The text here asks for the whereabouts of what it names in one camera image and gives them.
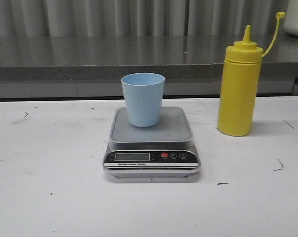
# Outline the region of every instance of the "yellow squeeze bottle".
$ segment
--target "yellow squeeze bottle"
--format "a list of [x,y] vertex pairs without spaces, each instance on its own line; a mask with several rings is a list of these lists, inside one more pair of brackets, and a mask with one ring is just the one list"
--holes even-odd
[[257,43],[250,41],[250,25],[246,26],[242,41],[227,47],[217,124],[220,132],[231,136],[245,136],[250,132],[262,58],[272,48],[279,28],[279,19],[284,16],[284,12],[276,14],[274,37],[264,54],[263,49],[257,47]]

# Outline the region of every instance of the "digital kitchen scale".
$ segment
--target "digital kitchen scale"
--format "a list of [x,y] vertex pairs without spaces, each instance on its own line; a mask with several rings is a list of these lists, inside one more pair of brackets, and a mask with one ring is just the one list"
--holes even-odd
[[116,110],[103,161],[116,177],[186,177],[200,169],[193,135],[181,107],[161,107],[152,127],[129,123],[126,108]]

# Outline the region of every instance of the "lcd screen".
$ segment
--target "lcd screen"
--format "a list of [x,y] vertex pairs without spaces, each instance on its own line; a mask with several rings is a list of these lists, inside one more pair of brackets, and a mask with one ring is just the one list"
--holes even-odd
[[116,153],[115,161],[150,161],[150,153]]

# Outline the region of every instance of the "gray stone counter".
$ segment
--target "gray stone counter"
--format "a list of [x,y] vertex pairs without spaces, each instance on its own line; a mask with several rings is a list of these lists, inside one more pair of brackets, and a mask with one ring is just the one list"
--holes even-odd
[[[218,95],[226,47],[242,36],[0,38],[0,98],[122,96],[120,78],[166,77],[165,95]],[[252,36],[267,49],[272,36]],[[298,38],[279,35],[258,93],[291,94]]]

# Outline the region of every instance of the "scale button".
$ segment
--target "scale button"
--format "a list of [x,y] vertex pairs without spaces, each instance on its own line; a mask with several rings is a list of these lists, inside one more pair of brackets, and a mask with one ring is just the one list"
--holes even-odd
[[179,154],[179,157],[181,157],[181,158],[185,158],[185,157],[187,157],[187,154],[181,152],[181,153]]
[[166,152],[162,152],[162,153],[161,153],[161,156],[162,156],[162,157],[168,157],[169,155],[168,155],[168,153],[166,153]]
[[170,157],[175,158],[177,157],[177,154],[175,152],[170,153]]

